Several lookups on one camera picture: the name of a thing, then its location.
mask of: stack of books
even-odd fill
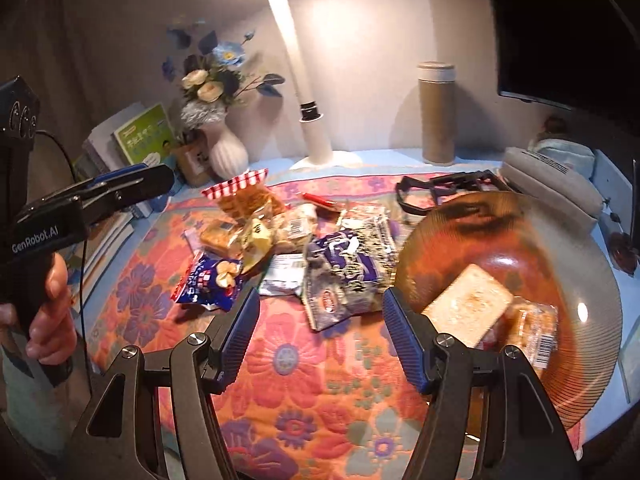
[[[171,154],[175,146],[174,133],[162,104],[145,108],[141,103],[133,103],[91,131],[82,143],[84,153],[74,165],[83,178],[93,178],[140,162],[148,166],[167,164],[176,174],[174,188],[165,197],[141,202],[131,209],[135,218],[146,218],[152,211],[162,211],[168,197],[177,193],[184,183],[175,156]]]
[[[132,220],[132,213],[121,212],[92,226],[86,244],[84,280],[82,281],[83,301],[89,298],[95,284],[111,260],[113,260],[113,257],[133,233]],[[60,251],[66,262],[67,285],[71,291],[71,305],[78,314],[80,313],[80,269],[82,266],[83,246],[83,243],[79,243]]]

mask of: human hand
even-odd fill
[[[31,322],[30,340],[26,346],[27,356],[44,365],[62,364],[76,349],[78,336],[69,312],[71,294],[66,279],[65,261],[56,253],[45,282],[50,301],[40,306]],[[14,306],[0,304],[0,325],[14,325],[17,322]]]

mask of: vase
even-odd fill
[[[205,123],[200,130],[207,137],[211,169],[224,180],[249,169],[249,155],[244,144],[226,126],[225,121]]]

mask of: black screen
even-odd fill
[[[640,0],[492,0],[498,93],[640,132]]]

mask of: beige thermos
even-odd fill
[[[418,65],[422,158],[438,166],[453,164],[456,139],[456,67],[427,61]]]

